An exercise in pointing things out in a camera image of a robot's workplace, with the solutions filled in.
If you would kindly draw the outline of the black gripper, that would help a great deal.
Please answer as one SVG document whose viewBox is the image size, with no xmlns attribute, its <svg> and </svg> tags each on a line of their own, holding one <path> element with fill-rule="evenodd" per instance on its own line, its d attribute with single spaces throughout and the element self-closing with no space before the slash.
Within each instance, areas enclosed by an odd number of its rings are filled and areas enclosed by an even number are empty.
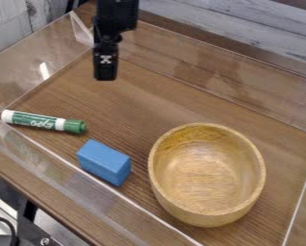
<svg viewBox="0 0 306 246">
<path fill-rule="evenodd" d="M 92 49 L 93 78 L 112 81 L 117 77 L 119 42 L 123 32 L 136 29 L 139 0 L 96 0 L 96 13 L 92 17 L 93 42 L 100 43 Z"/>
</svg>

